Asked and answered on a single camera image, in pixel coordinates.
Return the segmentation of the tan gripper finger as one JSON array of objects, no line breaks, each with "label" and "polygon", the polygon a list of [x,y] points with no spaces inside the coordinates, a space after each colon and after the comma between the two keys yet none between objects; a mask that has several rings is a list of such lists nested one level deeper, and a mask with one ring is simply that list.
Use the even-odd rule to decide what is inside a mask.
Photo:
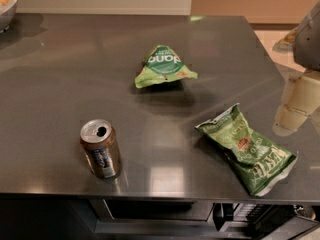
[{"label": "tan gripper finger", "polygon": [[273,131],[278,136],[295,133],[320,107],[320,72],[306,70],[290,76],[275,115]]}]

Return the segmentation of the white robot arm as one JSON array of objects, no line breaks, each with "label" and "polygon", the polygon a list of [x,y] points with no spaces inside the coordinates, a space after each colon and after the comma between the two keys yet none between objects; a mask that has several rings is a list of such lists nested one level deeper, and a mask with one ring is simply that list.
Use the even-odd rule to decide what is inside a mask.
[{"label": "white robot arm", "polygon": [[297,27],[293,60],[305,71],[286,80],[273,125],[273,131],[279,136],[296,132],[320,107],[320,2]]}]

